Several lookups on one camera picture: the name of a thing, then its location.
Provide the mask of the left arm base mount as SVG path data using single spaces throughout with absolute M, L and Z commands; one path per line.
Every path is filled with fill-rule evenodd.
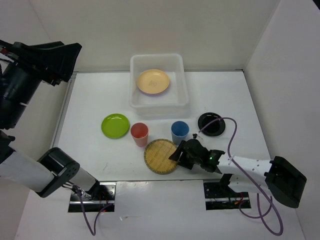
M 79 189 L 83 209 L 86 213 L 114 212 L 115 211 L 115 182 L 101 182 L 100 186 L 92 191 Z M 82 205 L 77 190 L 72 190 L 68 204 L 69 213 L 81 213 Z

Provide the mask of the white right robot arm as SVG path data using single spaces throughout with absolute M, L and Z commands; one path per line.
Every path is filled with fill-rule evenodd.
M 222 150 L 208 150 L 196 139 L 182 141 L 169 157 L 183 168 L 200 166 L 209 173 L 218 173 L 219 191 L 229 197 L 233 193 L 264 191 L 289 208 L 298 208 L 307 178 L 285 158 L 273 160 L 229 157 Z

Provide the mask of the green plastic plate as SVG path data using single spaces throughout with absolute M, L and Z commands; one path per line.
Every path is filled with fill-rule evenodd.
M 106 116 L 101 123 L 101 131 L 110 139 L 123 137 L 130 128 L 128 118 L 121 113 L 112 113 Z

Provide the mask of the round bamboo woven tray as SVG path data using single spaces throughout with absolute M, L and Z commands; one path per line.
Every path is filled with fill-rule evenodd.
M 170 140 L 159 138 L 151 141 L 145 148 L 143 159 L 146 166 L 154 173 L 167 175 L 173 172 L 178 163 L 169 157 L 177 150 L 177 146 Z

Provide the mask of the purple plastic plate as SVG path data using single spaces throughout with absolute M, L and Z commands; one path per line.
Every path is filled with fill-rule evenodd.
M 151 96 L 151 97 L 157 97 L 157 96 L 162 96 L 165 95 L 168 92 L 168 89 L 165 89 L 161 92 L 158 93 L 148 93 L 148 92 L 144 92 L 141 89 L 138 90 L 141 94 L 146 95 L 146 96 Z

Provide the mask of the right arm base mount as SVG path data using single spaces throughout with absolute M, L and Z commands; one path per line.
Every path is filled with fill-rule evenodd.
M 218 181 L 204 181 L 204 198 L 206 210 L 250 209 L 251 203 L 247 192 L 234 192 L 231 188 L 221 185 Z

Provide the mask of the orange plastic plate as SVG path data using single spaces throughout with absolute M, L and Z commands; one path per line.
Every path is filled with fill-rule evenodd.
M 143 71 L 136 80 L 137 87 L 147 93 L 155 94 L 166 90 L 170 85 L 169 76 L 162 70 Z

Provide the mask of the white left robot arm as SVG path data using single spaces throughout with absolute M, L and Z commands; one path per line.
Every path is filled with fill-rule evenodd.
M 14 149 L 11 142 L 16 138 L 4 133 L 16 126 L 41 82 L 56 86 L 70 80 L 81 49 L 79 43 L 61 41 L 37 45 L 0 42 L 0 53 L 8 62 L 0 71 L 0 176 L 26 186 L 41 198 L 67 183 L 88 200 L 103 192 L 100 182 L 60 148 L 51 148 L 33 160 Z

